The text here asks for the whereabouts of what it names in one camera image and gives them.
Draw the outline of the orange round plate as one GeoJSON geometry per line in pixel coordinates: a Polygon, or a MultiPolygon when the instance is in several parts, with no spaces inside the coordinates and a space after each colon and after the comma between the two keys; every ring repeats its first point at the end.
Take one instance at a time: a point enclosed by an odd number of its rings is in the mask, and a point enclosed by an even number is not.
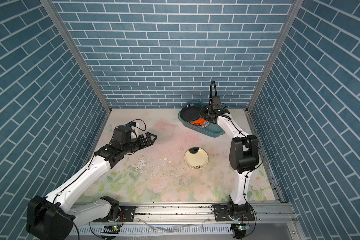
{"type": "Polygon", "coordinates": [[[208,123],[207,120],[203,119],[203,118],[199,118],[197,120],[191,121],[190,124],[194,125],[194,126],[204,126],[208,123]]]}

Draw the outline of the black round plate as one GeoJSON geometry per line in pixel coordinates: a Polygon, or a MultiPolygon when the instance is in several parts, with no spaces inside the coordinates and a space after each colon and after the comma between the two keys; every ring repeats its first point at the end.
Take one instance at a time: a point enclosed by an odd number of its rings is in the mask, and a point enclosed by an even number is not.
{"type": "Polygon", "coordinates": [[[181,109],[180,116],[182,120],[191,123],[201,118],[200,111],[201,108],[199,106],[187,105],[181,109]]]}

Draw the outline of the green rim HAO SHI plate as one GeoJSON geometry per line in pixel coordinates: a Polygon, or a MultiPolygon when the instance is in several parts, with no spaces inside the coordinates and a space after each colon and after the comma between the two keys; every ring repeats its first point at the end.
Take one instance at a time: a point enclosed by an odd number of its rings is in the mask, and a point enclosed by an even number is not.
{"type": "Polygon", "coordinates": [[[210,122],[208,121],[201,121],[201,122],[191,122],[193,126],[199,127],[199,128],[206,128],[210,125],[210,122]]]}

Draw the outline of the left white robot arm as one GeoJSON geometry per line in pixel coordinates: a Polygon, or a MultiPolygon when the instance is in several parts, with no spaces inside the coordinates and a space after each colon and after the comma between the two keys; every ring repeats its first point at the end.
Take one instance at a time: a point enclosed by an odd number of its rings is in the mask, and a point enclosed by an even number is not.
{"type": "Polygon", "coordinates": [[[125,155],[152,146],[157,135],[138,135],[136,122],[117,126],[110,142],[94,152],[92,159],[70,179],[46,196],[33,197],[27,206],[26,231],[40,240],[64,240],[72,231],[94,220],[119,222],[123,217],[119,201],[103,196],[78,208],[77,199],[125,155]]]}

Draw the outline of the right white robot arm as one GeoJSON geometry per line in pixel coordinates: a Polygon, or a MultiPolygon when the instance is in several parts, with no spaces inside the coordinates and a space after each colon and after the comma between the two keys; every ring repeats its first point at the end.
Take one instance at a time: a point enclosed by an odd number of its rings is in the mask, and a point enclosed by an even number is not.
{"type": "Polygon", "coordinates": [[[218,125],[231,138],[229,161],[236,173],[227,207],[232,218],[240,218],[252,210],[247,195],[250,177],[259,164],[258,139],[239,127],[230,111],[223,108],[219,96],[211,96],[200,115],[203,119],[218,125]]]}

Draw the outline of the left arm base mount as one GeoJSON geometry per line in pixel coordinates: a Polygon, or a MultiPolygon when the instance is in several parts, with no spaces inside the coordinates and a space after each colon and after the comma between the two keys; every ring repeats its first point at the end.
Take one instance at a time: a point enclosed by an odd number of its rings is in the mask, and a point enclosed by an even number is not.
{"type": "Polygon", "coordinates": [[[111,208],[107,216],[94,220],[94,223],[133,222],[136,208],[136,206],[118,206],[117,208],[111,208]]]}

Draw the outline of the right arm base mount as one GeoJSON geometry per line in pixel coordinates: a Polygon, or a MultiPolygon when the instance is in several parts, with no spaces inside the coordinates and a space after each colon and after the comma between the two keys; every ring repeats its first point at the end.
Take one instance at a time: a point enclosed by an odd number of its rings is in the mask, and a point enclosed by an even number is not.
{"type": "Polygon", "coordinates": [[[214,214],[215,221],[227,222],[227,221],[254,221],[256,219],[255,212],[250,204],[244,205],[219,205],[214,204],[210,206],[211,211],[214,214]]]}

